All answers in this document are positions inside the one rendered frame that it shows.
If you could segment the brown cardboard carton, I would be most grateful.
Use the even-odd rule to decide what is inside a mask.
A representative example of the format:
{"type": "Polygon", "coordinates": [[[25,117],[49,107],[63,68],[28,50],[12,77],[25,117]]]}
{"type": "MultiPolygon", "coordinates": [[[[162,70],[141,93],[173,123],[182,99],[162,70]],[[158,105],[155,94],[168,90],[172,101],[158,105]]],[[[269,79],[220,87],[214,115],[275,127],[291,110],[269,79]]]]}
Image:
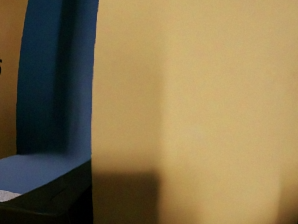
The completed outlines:
{"type": "Polygon", "coordinates": [[[28,0],[0,0],[0,160],[16,155],[16,101],[28,0]]]}
{"type": "Polygon", "coordinates": [[[298,0],[99,0],[94,224],[298,224],[298,0]]]}

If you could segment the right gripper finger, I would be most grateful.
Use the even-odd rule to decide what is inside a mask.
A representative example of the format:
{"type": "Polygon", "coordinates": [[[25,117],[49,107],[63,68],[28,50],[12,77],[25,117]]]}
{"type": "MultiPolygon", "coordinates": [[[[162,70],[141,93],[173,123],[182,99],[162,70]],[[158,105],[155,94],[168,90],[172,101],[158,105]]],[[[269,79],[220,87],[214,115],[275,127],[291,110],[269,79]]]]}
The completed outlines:
{"type": "Polygon", "coordinates": [[[0,224],[93,224],[91,159],[43,186],[0,202],[0,224]]]}

